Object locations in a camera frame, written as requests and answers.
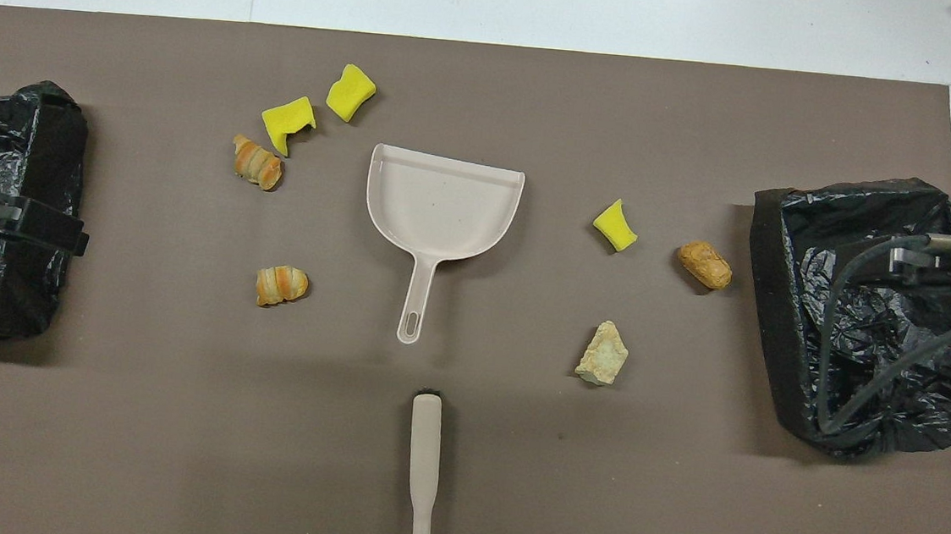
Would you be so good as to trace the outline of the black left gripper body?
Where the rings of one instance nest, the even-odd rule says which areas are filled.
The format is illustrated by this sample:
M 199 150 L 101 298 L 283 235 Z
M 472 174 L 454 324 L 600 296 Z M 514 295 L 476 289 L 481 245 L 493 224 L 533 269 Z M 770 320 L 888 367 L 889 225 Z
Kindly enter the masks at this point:
M 80 258 L 90 235 L 84 222 L 22 195 L 0 194 L 0 239 L 38 245 Z

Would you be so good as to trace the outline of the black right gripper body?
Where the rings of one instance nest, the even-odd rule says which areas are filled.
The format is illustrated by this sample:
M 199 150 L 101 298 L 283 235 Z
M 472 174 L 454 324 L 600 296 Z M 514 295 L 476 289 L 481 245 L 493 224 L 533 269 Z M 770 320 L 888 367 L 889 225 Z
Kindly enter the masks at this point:
M 893 289 L 951 306 L 951 245 L 874 237 L 841 245 L 834 255 L 833 276 L 848 273 L 848 286 Z

